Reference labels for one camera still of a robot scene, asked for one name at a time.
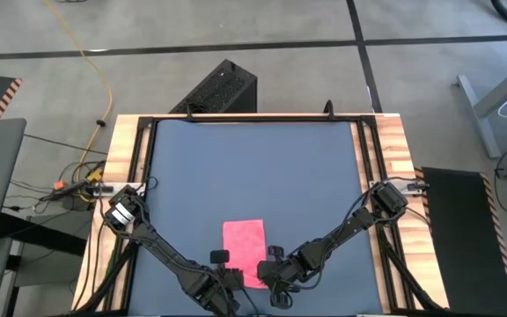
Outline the black power strip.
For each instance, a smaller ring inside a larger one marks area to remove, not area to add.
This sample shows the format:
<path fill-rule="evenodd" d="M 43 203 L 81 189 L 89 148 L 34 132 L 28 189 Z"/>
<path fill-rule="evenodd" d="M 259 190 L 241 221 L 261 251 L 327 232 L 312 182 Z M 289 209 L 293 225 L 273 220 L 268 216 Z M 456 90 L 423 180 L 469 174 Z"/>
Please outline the black power strip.
<path fill-rule="evenodd" d="M 73 197 L 77 196 L 79 198 L 86 198 L 88 200 L 92 199 L 94 196 L 89 194 L 86 189 L 91 185 L 96 183 L 97 181 L 88 181 L 83 180 L 79 182 L 72 183 L 68 185 L 66 183 L 66 188 L 61 190 L 53 190 L 44 197 L 45 201 L 58 201 L 63 199 L 64 197 Z"/>

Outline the grey metal desk leg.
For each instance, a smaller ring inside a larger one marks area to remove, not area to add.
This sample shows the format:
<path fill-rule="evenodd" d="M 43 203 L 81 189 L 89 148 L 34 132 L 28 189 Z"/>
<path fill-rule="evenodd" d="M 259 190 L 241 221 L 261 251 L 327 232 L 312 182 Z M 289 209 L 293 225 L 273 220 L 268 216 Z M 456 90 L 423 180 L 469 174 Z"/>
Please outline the grey metal desk leg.
<path fill-rule="evenodd" d="M 456 85 L 466 98 L 466 105 L 472 113 L 481 140 L 484 143 L 489 158 L 501 157 L 494 131 L 489 122 L 489 116 L 507 101 L 507 77 L 482 98 L 478 98 L 470 81 L 465 75 L 458 75 Z"/>

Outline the black computer tower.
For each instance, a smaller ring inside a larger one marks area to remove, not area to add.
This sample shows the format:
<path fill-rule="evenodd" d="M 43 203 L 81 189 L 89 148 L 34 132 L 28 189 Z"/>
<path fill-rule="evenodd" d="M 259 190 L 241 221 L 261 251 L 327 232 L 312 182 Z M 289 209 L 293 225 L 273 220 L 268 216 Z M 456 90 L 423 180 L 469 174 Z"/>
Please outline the black computer tower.
<path fill-rule="evenodd" d="M 224 59 L 170 114 L 256 113 L 258 78 L 236 63 Z"/>

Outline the large striped-edge floor mat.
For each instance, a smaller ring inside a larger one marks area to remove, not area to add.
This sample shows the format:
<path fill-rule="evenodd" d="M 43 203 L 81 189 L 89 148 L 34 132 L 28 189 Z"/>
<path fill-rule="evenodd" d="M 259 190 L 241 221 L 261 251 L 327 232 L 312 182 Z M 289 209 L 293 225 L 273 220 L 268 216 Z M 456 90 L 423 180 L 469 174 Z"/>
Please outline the large striped-edge floor mat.
<path fill-rule="evenodd" d="M 449 309 L 507 317 L 507 250 L 487 177 L 432 167 L 422 174 Z"/>

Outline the grey table mat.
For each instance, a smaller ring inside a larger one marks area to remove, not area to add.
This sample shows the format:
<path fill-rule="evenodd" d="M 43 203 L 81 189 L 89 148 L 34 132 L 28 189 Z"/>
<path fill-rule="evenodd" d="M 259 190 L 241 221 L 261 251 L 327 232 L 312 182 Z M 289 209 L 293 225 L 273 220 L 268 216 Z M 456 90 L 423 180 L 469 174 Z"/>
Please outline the grey table mat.
<path fill-rule="evenodd" d="M 285 254 L 323 237 L 361 195 L 347 122 L 199 124 L 161 121 L 146 202 L 152 225 L 189 260 L 210 265 L 223 249 L 223 224 L 263 220 L 267 245 Z M 336 249 L 320 284 L 270 305 L 269 290 L 247 289 L 260 314 L 345 316 L 383 313 L 367 231 Z M 176 276 L 140 247 L 129 315 L 208 315 Z"/>

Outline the pink fluffy towel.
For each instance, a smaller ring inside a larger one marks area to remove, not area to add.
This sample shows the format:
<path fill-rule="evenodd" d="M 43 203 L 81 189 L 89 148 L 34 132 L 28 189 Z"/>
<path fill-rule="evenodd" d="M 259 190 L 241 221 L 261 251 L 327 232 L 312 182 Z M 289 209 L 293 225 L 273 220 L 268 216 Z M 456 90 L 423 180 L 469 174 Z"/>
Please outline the pink fluffy towel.
<path fill-rule="evenodd" d="M 224 222 L 223 248 L 229 252 L 227 266 L 242 271 L 246 288 L 267 289 L 257 275 L 258 263 L 267 260 L 262 219 Z"/>

